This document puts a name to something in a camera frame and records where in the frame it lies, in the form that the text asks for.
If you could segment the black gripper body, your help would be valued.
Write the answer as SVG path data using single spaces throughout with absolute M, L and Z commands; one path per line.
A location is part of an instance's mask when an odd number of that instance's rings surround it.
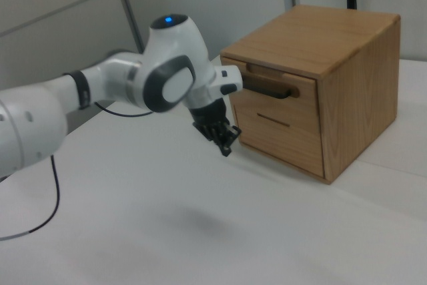
M 193 117 L 193 126 L 198 130 L 217 129 L 219 132 L 225 132 L 230 124 L 226 117 L 226 104 L 222 98 L 205 107 L 189 109 L 189 112 Z

